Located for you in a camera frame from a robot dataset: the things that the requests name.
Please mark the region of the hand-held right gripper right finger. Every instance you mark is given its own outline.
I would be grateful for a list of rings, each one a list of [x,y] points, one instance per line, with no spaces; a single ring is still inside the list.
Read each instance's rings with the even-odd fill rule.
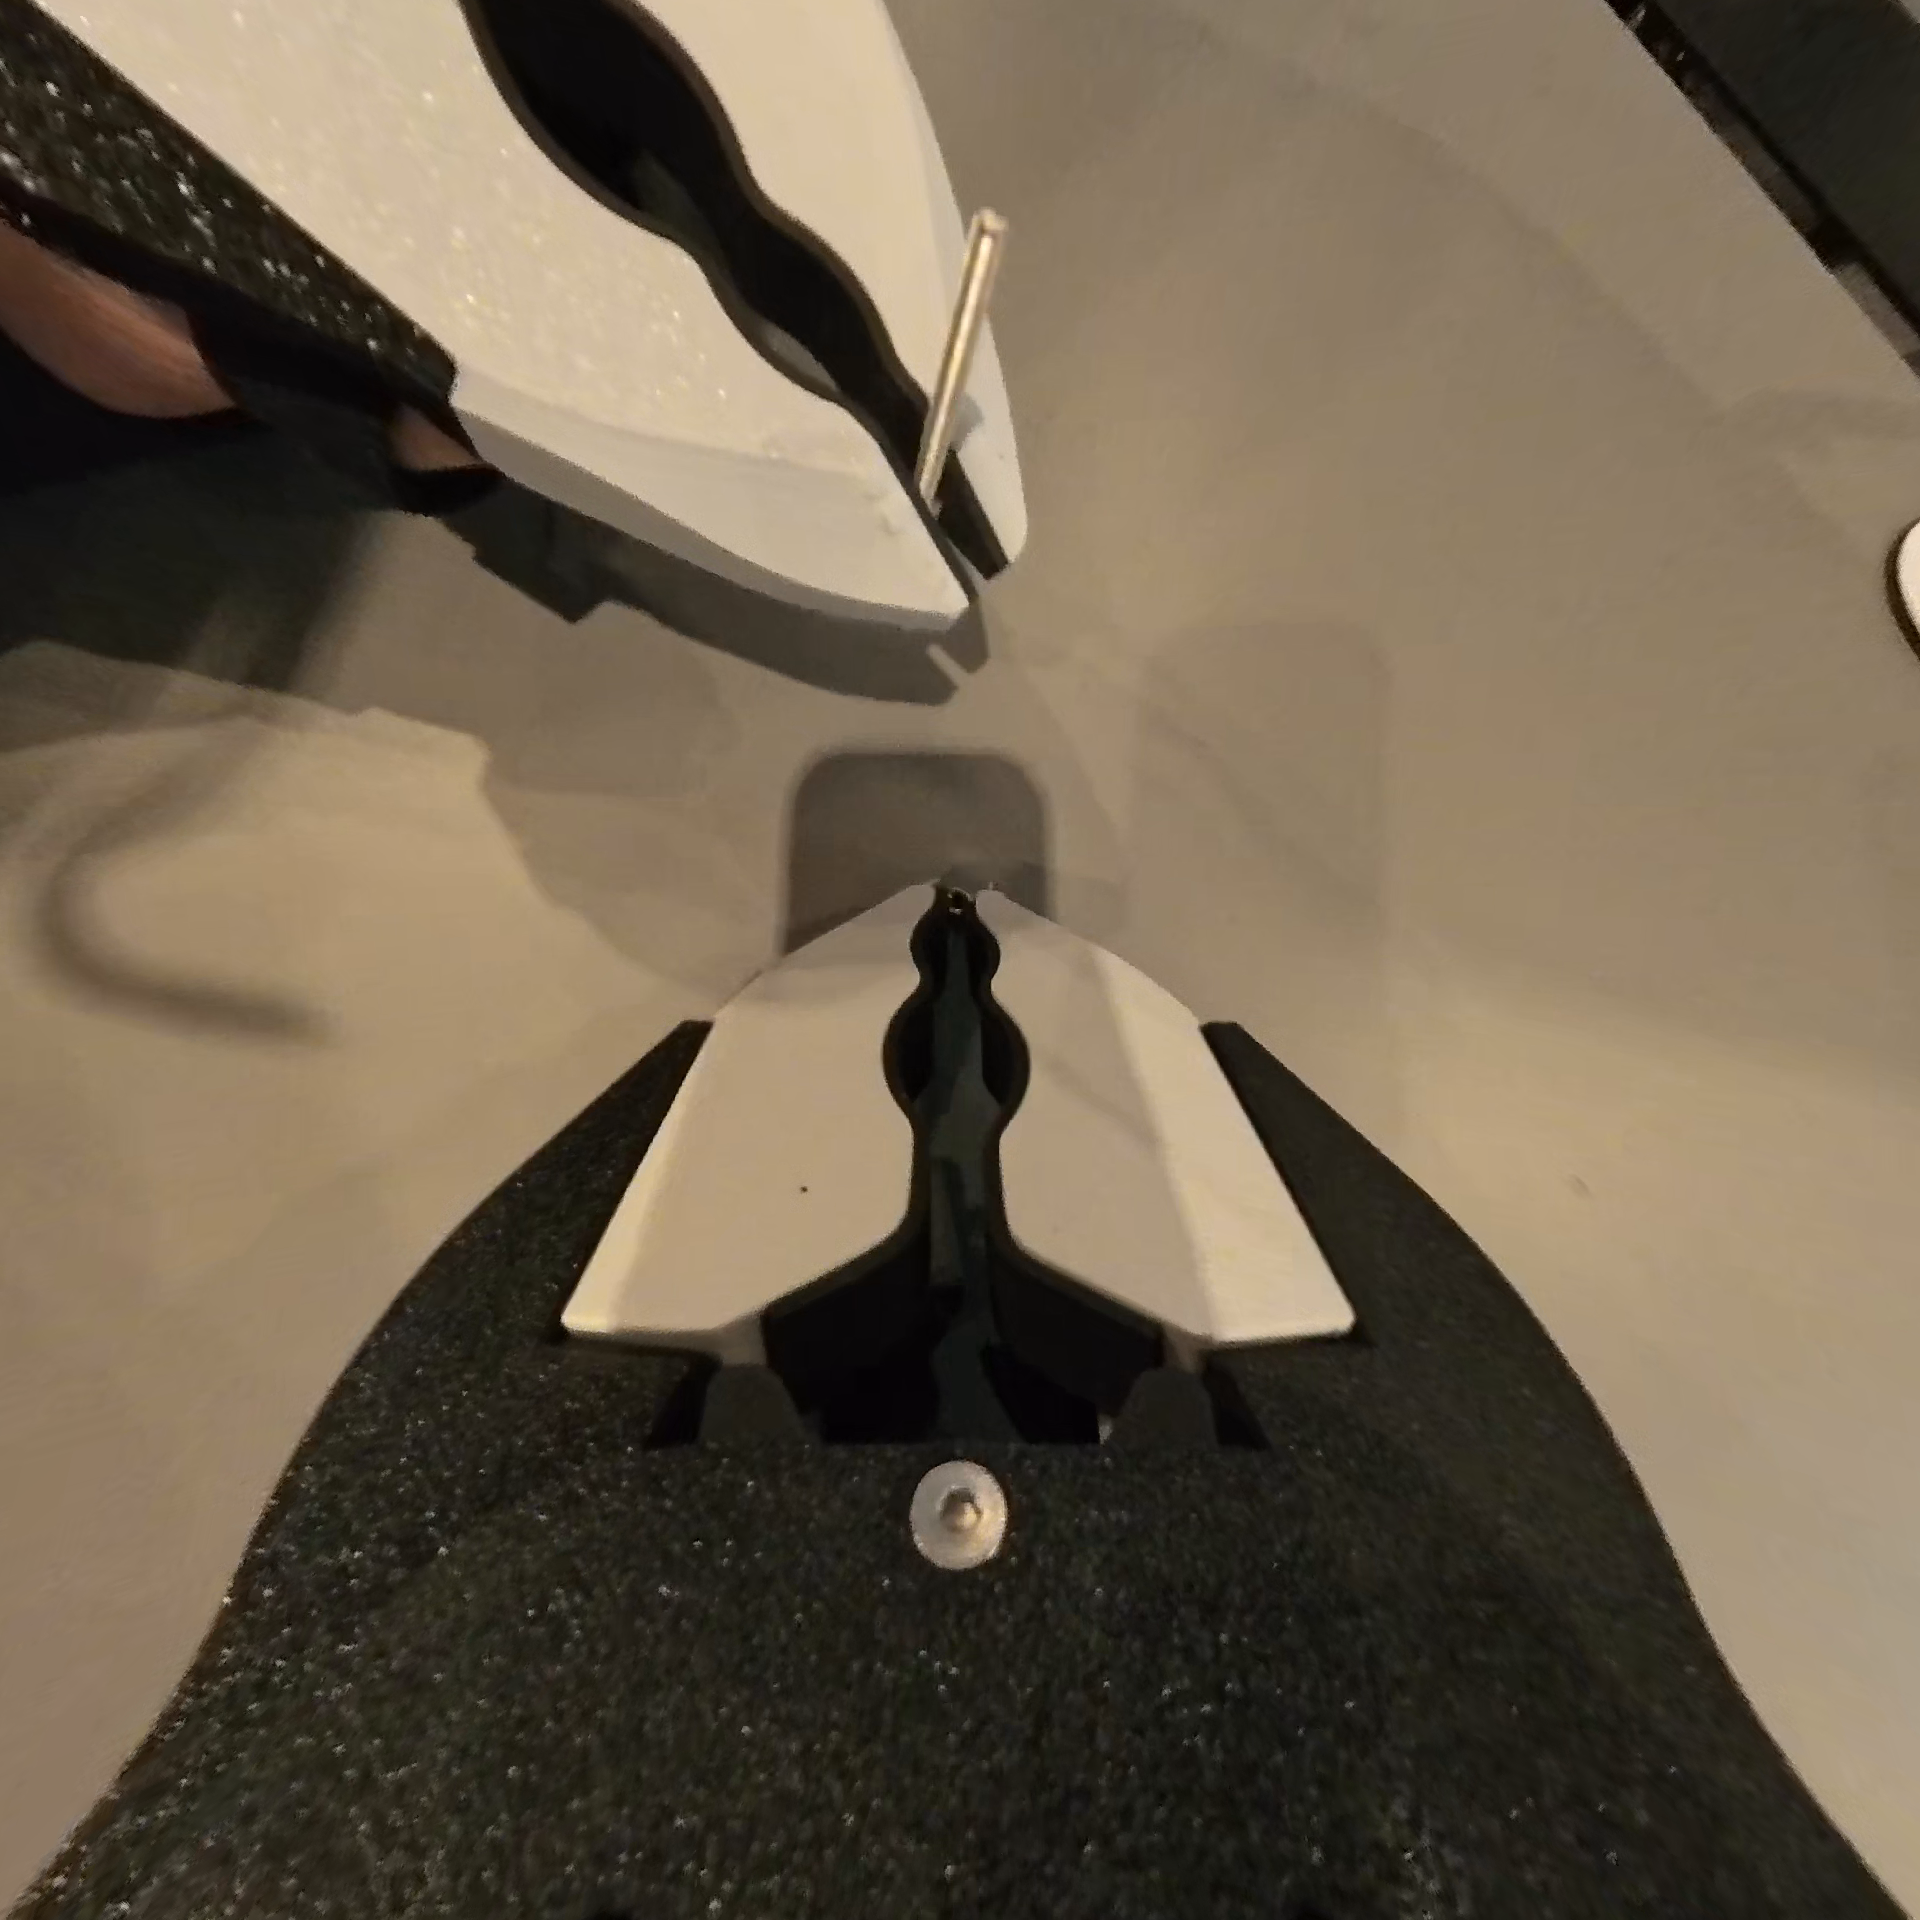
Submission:
[[[1357,1313],[1197,1015],[1005,893],[966,926],[989,1154],[991,1320],[1038,1373],[1345,1336]]]

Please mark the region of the long thin metal screw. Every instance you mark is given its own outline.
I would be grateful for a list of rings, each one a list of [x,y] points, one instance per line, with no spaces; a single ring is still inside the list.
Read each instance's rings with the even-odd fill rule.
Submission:
[[[951,303],[944,352],[928,392],[914,466],[914,489],[928,513],[937,513],[942,504],[956,421],[961,397],[968,392],[976,352],[989,328],[991,294],[1001,271],[1007,231],[1009,224],[993,208],[981,208],[966,229],[961,271]]]

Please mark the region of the person's left hand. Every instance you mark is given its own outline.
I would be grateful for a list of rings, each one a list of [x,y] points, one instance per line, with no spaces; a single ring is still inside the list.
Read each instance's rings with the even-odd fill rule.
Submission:
[[[4,218],[2,490],[18,495],[268,428],[382,508],[442,516],[496,470],[448,413],[372,372],[192,313]]]

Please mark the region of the black bar-shaped object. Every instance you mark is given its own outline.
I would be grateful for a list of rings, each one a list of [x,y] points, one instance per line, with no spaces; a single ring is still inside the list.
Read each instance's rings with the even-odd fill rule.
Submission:
[[[1607,9],[1914,369],[1914,4]]]

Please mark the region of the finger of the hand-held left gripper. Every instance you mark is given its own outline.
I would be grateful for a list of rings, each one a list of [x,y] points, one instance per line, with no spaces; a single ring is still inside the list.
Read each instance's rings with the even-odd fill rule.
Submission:
[[[615,6],[45,4],[448,354],[497,482],[790,608],[948,629],[974,570],[624,210]]]
[[[914,489],[966,221],[885,4],[615,4],[615,184],[752,358],[878,455],[945,554],[981,581],[1020,558],[991,325],[938,511]]]

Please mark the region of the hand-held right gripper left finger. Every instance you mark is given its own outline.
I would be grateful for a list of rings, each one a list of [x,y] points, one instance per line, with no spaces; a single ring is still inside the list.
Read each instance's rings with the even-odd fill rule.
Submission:
[[[914,1022],[976,897],[916,881],[775,960],[698,1038],[588,1255],[568,1336],[857,1368],[928,1304]]]

